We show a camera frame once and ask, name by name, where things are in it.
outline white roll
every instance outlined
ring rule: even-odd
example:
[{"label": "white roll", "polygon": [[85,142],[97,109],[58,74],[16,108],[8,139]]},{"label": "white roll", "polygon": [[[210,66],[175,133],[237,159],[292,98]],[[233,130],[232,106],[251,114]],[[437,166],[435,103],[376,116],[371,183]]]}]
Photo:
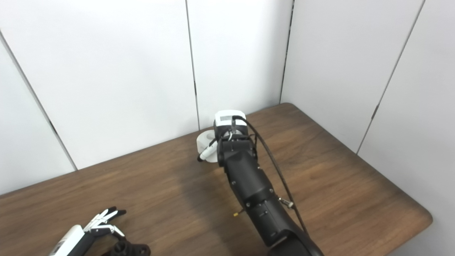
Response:
[{"label": "white roll", "polygon": [[[212,140],[214,138],[215,138],[214,130],[205,131],[197,137],[196,144],[197,144],[197,151],[199,152],[199,154],[202,153],[202,151],[204,151],[204,149],[212,142]],[[208,156],[205,160],[210,163],[218,162],[218,156],[217,156],[216,150],[210,156]]]}]

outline white wall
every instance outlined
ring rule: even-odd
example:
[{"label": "white wall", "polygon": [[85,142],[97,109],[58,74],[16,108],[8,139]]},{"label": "white wall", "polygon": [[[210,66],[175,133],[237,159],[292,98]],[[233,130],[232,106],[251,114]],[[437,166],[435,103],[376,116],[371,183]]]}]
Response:
[{"label": "white wall", "polygon": [[3,0],[0,27],[78,168],[198,129],[185,0]]},{"label": "white wall", "polygon": [[0,38],[0,194],[71,171]]},{"label": "white wall", "polygon": [[296,0],[282,102],[357,151],[421,0]]},{"label": "white wall", "polygon": [[279,103],[292,0],[188,0],[201,128]]},{"label": "white wall", "polygon": [[454,1],[425,2],[359,152],[434,218],[396,256],[454,255],[454,13]]}]

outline wooden table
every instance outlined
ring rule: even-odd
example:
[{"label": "wooden table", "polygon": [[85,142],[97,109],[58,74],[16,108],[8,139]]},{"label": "wooden table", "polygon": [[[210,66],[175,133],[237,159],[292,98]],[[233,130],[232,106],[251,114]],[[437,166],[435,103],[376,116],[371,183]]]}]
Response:
[{"label": "wooden table", "polygon": [[[432,218],[294,105],[248,115],[274,153],[309,233],[326,256],[386,255]],[[46,256],[75,224],[116,205],[112,223],[153,256],[263,256],[266,247],[217,164],[196,161],[200,132],[0,196],[0,255]],[[278,195],[278,175],[259,147]],[[104,237],[87,253],[115,243]]]}]

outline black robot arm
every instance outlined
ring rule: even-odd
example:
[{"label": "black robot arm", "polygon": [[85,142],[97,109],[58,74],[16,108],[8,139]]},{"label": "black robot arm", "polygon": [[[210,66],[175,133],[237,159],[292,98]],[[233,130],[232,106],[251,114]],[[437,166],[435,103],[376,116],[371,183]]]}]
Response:
[{"label": "black robot arm", "polygon": [[283,208],[270,180],[258,164],[256,143],[247,135],[246,127],[234,124],[236,118],[241,117],[234,116],[232,126],[215,125],[218,164],[224,167],[231,189],[265,245],[272,246],[268,255],[323,256],[309,235]]}]

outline yellow pin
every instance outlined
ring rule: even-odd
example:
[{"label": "yellow pin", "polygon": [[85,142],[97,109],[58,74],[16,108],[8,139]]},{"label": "yellow pin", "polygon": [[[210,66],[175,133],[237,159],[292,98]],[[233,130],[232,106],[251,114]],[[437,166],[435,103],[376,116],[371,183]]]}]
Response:
[{"label": "yellow pin", "polygon": [[237,217],[239,214],[243,213],[243,211],[245,211],[245,209],[240,210],[240,212],[234,213],[234,217]]}]

